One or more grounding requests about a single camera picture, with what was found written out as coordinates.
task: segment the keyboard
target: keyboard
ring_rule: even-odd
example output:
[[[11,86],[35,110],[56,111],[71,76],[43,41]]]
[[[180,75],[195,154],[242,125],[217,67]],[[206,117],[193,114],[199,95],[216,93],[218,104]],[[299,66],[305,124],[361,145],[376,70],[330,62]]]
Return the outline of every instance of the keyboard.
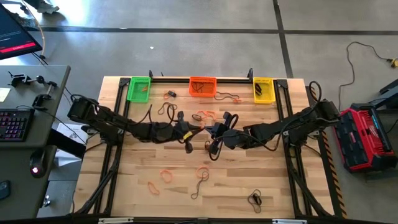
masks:
[[[0,108],[0,142],[25,141],[34,113],[33,109]]]

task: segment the desk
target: desk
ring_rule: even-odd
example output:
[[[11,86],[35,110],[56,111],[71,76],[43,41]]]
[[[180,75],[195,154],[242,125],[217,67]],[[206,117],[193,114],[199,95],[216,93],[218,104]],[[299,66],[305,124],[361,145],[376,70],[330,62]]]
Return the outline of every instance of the desk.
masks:
[[[120,77],[104,77],[99,102],[114,108]],[[308,107],[307,94],[302,79],[290,79],[289,91],[294,113]],[[191,115],[197,110],[213,110],[217,121],[223,122],[224,111],[239,115],[236,129],[255,123],[271,123],[279,119],[276,105],[255,105],[252,85],[217,84],[220,92],[230,92],[241,97],[241,104],[231,100],[216,101],[213,98],[192,98],[187,83],[153,83],[150,101],[147,104],[131,103],[129,118],[139,121],[152,103],[152,120],[169,121],[167,115],[158,115],[157,110],[165,100],[163,95],[174,90],[177,97],[167,101],[175,103],[185,114],[185,120],[198,124]],[[167,144],[142,143],[132,136],[125,136],[121,154],[118,179],[113,201],[112,217],[214,217],[214,218],[292,218],[292,200],[287,177],[286,161],[282,144],[276,152],[263,147],[255,149],[223,148],[218,161],[211,161],[204,151],[204,143],[210,136],[202,132],[192,139],[194,151],[186,154],[184,145],[178,142]],[[276,138],[269,142],[274,146]],[[98,143],[94,137],[88,147]],[[317,142],[309,140],[308,145],[318,149]],[[76,185],[75,205],[79,209],[98,185],[105,146],[94,148],[85,154],[80,176]],[[333,213],[325,171],[321,158],[303,147],[302,159],[307,185],[326,211]],[[200,165],[210,169],[210,178],[202,183],[196,200],[198,179],[195,171]],[[166,184],[160,177],[162,169],[171,170],[174,179]],[[151,181],[160,190],[152,195],[147,187]],[[262,192],[262,212],[256,214],[247,202],[254,189]],[[103,197],[102,209],[106,203]]]
[[[20,84],[17,88],[7,85],[11,82],[8,74],[25,73],[32,79],[42,75],[45,80],[53,81],[58,87],[51,92],[52,100],[45,102],[47,112],[56,114],[63,89],[65,88],[69,66],[0,66],[0,88],[10,88],[6,100],[0,108],[15,108],[19,105],[31,106],[36,95],[46,93],[48,87],[39,83],[29,86]],[[43,203],[47,190],[47,180],[57,147],[46,146],[54,118],[35,112],[29,135],[24,142],[0,142],[0,181],[10,180],[11,194],[0,201],[0,220],[35,218]],[[33,178],[29,172],[30,155],[40,147],[45,147],[48,170],[44,177]]]

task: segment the wooden tabletop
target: wooden tabletop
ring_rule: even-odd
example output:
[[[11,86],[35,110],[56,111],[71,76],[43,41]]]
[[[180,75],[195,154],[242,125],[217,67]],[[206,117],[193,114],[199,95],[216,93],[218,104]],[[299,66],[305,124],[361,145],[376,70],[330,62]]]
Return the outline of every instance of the wooden tabletop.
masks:
[[[114,108],[120,77],[104,77],[99,103]],[[307,94],[302,79],[289,79],[289,91],[294,113],[308,107]],[[164,100],[168,90],[176,92],[176,98]],[[139,121],[152,104],[152,120],[166,121],[166,114],[159,115],[158,110],[165,101],[175,103],[177,111],[183,111],[185,120],[193,124],[199,122],[191,115],[198,110],[216,111],[217,122],[223,123],[225,111],[238,114],[239,121],[235,129],[257,123],[271,123],[279,119],[276,104],[256,105],[253,99],[252,85],[218,84],[220,92],[239,95],[242,103],[233,103],[230,99],[216,101],[214,98],[192,98],[188,93],[187,83],[152,83],[148,103],[130,103],[129,118]],[[214,124],[210,118],[206,125]],[[224,147],[220,158],[213,162],[205,151],[205,141],[210,135],[203,131],[192,139],[194,150],[186,154],[184,144],[142,143],[132,136],[125,136],[121,155],[118,180],[111,215],[113,217],[213,217],[213,218],[293,218],[292,199],[290,196],[284,149],[279,144],[276,152],[263,147],[255,149],[230,150]],[[88,147],[97,144],[99,137],[91,139]],[[276,138],[267,143],[274,147]],[[308,145],[318,150],[315,140],[308,140]],[[79,209],[93,193],[100,179],[105,145],[86,153],[76,186],[75,205]],[[308,188],[326,211],[333,213],[330,194],[326,182],[321,158],[302,148]],[[199,196],[191,199],[197,191],[199,178],[195,171],[200,166],[209,168],[210,177],[200,186]],[[171,183],[165,183],[160,176],[163,169],[173,174]],[[154,183],[159,195],[153,195],[148,189],[148,182]],[[253,190],[259,189],[262,198],[262,212],[254,213],[247,197]],[[106,204],[108,188],[105,189],[102,209]],[[298,191],[302,211],[302,193]]]

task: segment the monitor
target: monitor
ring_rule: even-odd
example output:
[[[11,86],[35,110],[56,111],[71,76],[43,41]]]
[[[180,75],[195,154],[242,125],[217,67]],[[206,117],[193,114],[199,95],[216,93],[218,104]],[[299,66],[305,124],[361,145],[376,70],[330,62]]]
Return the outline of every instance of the monitor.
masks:
[[[0,60],[40,50],[39,43],[0,4]]]

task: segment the concrete floor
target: concrete floor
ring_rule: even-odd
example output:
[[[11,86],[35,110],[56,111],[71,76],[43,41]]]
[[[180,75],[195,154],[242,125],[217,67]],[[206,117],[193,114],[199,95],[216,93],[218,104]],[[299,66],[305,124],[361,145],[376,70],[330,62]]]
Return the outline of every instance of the concrete floor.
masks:
[[[118,28],[278,29],[272,0],[53,0],[59,14],[40,15],[44,27],[109,28],[100,32],[45,32],[47,62],[71,65],[68,89],[96,98],[105,75],[226,76],[244,77],[249,68],[258,77],[287,77],[283,41],[273,34],[143,33]],[[286,30],[392,30],[347,35],[286,34],[286,46],[294,78],[318,81],[323,97],[338,101],[338,85],[351,81],[346,46],[352,41],[373,45],[382,57],[397,57],[398,2],[396,0],[278,0]],[[14,12],[18,7],[8,6]],[[32,35],[42,42],[39,32]],[[343,88],[341,108],[367,102],[380,88],[397,78],[386,62],[366,47],[353,45],[354,85]],[[31,55],[0,61],[0,65],[36,65]],[[57,116],[67,122],[68,104],[62,101]],[[386,129],[395,116],[383,121]],[[391,132],[395,140],[397,131]],[[349,174],[330,136],[335,166],[349,218],[397,223],[398,179],[367,181]],[[52,171],[48,193],[54,205],[39,216],[69,212],[79,164]]]

